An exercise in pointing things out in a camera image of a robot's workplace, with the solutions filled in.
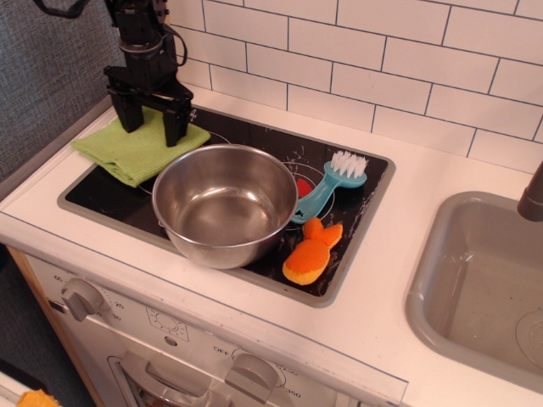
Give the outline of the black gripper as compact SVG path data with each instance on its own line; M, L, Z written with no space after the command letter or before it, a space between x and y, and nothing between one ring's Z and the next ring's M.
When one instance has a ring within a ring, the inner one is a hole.
M120 41L124 66L108 66L108 93L122 127L127 132L143 124L143 108L163 114L165 141L175 147L187 134L193 94L176 78L178 67L175 40L155 36L152 42Z

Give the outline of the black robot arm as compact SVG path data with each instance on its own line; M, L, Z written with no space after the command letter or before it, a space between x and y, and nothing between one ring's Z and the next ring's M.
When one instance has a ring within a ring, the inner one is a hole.
M143 108L163 114L165 143L175 146L188 130L193 94L177 79L179 62L175 39L169 27L165 1L108 1L119 33L124 66L108 66L108 92L123 128L128 132L143 124Z

